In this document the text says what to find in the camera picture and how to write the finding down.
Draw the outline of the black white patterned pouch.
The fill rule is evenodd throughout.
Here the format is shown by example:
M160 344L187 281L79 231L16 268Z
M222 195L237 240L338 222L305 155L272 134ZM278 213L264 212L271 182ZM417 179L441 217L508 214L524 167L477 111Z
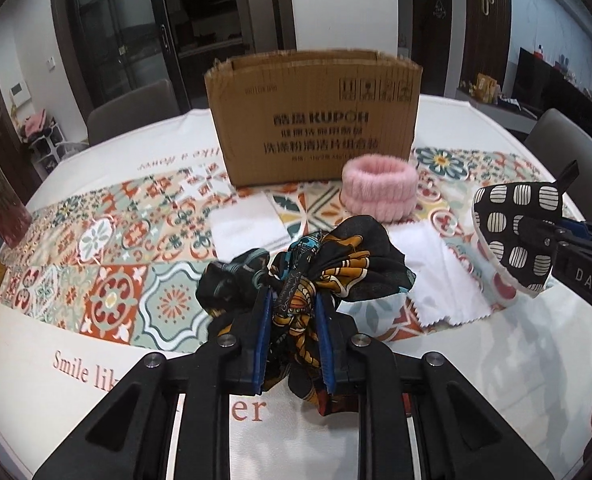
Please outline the black white patterned pouch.
M500 183L474 193L474 229L485 255L506 283L531 298L552 272L563 195L578 177L574 160L554 182Z

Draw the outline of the black orange patterned scarf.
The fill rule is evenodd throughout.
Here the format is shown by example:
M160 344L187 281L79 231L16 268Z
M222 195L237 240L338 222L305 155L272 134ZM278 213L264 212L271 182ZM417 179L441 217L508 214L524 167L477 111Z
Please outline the black orange patterned scarf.
M207 265L196 297L211 318L208 336L230 331L235 318L253 310L261 289L274 292L271 341L264 391L282 380L292 393L323 415L354 412L358 400L326 391L320 363L315 296L326 305L371 301L410 292L415 274L387 230L368 214L351 217L332 231L317 231L272 256L250 249L229 262Z

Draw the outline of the white knitted cloth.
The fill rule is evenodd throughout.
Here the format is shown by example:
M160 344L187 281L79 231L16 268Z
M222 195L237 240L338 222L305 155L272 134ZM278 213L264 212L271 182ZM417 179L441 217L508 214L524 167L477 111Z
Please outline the white knitted cloth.
M426 220L387 228L389 240L403 253L415 274L407 293L423 328L446 322L451 326L486 318L492 310L478 283Z

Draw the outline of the pink fluffy headband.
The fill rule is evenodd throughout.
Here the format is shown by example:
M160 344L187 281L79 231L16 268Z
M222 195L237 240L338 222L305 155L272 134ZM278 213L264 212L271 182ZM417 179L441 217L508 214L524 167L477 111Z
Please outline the pink fluffy headband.
M367 154L348 160L341 172L340 201L351 214L381 223L409 217L416 205L418 175L404 159Z

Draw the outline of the grey chair right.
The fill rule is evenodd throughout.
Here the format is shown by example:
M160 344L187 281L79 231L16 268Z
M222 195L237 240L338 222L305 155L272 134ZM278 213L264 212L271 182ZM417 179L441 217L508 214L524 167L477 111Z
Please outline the grey chair right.
M567 194L581 213L592 221L592 139L555 108L547 110L528 134L525 146L554 177L571 162L578 162L579 176Z

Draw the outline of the grey chair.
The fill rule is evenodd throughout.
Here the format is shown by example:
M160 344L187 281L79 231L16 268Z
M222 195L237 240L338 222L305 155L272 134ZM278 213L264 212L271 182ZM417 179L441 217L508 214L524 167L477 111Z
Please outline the grey chair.
M88 144L95 146L179 115L171 81L161 79L95 108L87 119Z
M567 194L581 213L592 221L592 139L555 108L547 110L528 134L525 146L554 177L571 162L578 162L579 176Z

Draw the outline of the white tv cabinet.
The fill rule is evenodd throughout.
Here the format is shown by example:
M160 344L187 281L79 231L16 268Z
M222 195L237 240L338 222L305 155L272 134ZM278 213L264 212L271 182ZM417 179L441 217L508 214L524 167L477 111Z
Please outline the white tv cabinet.
M528 136L537 123L536 118L524 113L512 112L512 110L494 104L479 103L462 90L456 90L456 99L470 103L472 107L497 122L504 129L519 132L523 136Z

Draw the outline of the black television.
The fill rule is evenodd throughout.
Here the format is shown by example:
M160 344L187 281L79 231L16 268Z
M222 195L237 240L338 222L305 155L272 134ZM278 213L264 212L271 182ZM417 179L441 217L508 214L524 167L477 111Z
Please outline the black television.
M532 113L543 114L555 108L578 126L592 127L592 101L588 96L559 70L525 49L520 49L512 98Z

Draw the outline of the brown cardboard box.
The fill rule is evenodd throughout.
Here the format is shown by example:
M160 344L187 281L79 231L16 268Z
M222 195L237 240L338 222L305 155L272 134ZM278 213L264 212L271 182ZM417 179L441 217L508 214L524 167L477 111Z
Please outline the brown cardboard box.
M409 157L422 73L410 58L370 50L215 63L205 85L231 183L337 180L354 157Z

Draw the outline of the grey chair left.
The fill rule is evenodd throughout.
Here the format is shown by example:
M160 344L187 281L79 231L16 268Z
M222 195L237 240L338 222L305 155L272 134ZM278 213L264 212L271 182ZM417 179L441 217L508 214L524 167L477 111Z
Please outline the grey chair left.
M161 79L95 108L87 119L88 144L95 146L179 115L171 81Z

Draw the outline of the shoe rack with items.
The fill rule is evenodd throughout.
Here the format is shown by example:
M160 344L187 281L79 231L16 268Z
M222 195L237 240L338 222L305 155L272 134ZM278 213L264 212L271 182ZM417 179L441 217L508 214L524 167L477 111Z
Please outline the shoe rack with items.
M87 150L87 140L68 141L59 122L46 110L27 117L19 130L22 146L29 153L38 176L45 180L64 160Z

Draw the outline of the dark glass sliding door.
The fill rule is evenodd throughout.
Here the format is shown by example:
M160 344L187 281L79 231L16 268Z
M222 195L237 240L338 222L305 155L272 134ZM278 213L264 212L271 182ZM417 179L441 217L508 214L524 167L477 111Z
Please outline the dark glass sliding door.
M165 0L50 0L57 44L83 119L161 79L191 108Z

